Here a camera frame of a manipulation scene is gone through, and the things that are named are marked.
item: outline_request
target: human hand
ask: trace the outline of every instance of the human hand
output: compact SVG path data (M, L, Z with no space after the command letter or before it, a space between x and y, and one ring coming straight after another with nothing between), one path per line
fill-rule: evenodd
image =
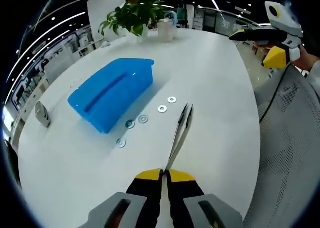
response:
M270 50L272 47L274 47L275 45L273 44L267 44L267 45L258 45L256 42L254 43L254 46L256 47L262 47L262 48L266 48L268 50ZM295 60L295 61L291 61L290 63L293 64L294 66L300 68L303 71L308 71L310 72L312 67L314 66L314 64L320 60L319 57L314 56L312 54L309 54L306 49L300 45L300 58Z

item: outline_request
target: green leaves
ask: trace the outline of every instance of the green leaves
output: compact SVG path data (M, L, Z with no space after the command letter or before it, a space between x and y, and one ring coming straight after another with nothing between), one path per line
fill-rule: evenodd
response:
M113 32L118 36L118 35L119 35L119 33L118 33L119 25L115 24L115 25L112 27L112 29L113 29Z
M136 36L141 36L144 31L144 25L149 22L157 23L164 18L165 8L161 6L163 1L158 0L138 0L137 4L125 3L124 6L117 7L109 13L106 21L99 27L99 33L104 36L104 29L110 27L117 35L120 27L127 29Z
M136 35L137 37L142 36L142 32L144 32L144 25L143 24L138 24L132 27L131 33Z
M99 30L98 30L98 32L99 33L101 33L101 35L105 35L105 33L104 33L104 29L105 28L107 28L108 26L110 25L110 23L109 23L109 21L104 21L104 22L102 22L101 24L100 24L100 26L99 26Z

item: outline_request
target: metal washer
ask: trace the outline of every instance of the metal washer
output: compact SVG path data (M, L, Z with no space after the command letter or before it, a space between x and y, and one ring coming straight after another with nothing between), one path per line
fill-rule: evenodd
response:
M158 112L165 113L168 110L168 108L165 105L160 105L158 107Z
M126 123L125 123L125 127L128 128L128 129L132 129L133 127L135 127L136 125L136 122L132 119L128 120Z
M116 145L119 147L119 148L123 148L126 146L126 140L123 139L123 138L120 138L116 141Z
M143 115L141 115L140 117L139 117L139 122L141 123L141 124L145 124L145 123L147 123L148 121L149 121L149 117L147 116L147 115L145 115L145 114L143 114Z
M176 103L177 102L177 98L175 98L174 96L171 96L171 97L168 98L168 102L170 104Z

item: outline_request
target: blue plastic box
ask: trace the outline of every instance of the blue plastic box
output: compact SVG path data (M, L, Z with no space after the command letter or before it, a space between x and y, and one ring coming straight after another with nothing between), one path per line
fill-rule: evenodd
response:
M68 102L99 132L107 134L153 83L150 59L117 59L84 82Z

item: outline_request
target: black cable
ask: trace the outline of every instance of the black cable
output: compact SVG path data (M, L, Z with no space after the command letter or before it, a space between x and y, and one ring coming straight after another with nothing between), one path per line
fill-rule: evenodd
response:
M273 97L272 97L272 99L271 99L268 107L266 108L263 116L262 116L261 119L260 119L260 124L261 124L261 122L264 120L264 118L265 118L265 116L267 115L268 111L270 110L270 107L271 107L271 105L273 104L273 102L274 102L274 100L275 100L275 98L276 98L276 95L277 95L277 93L278 93L279 87L280 87L281 83L283 82L283 80L284 80L284 78L285 78L285 74L287 73L287 71L288 71L288 69L289 69L290 66L291 66L291 65L288 65L288 66L285 68L285 71L284 71L283 74L282 74L282 77L281 77L281 79L280 79L280 81L279 81L279 84L278 84L278 86L277 86L276 89L275 89L275 92L274 92L274 94L273 94Z

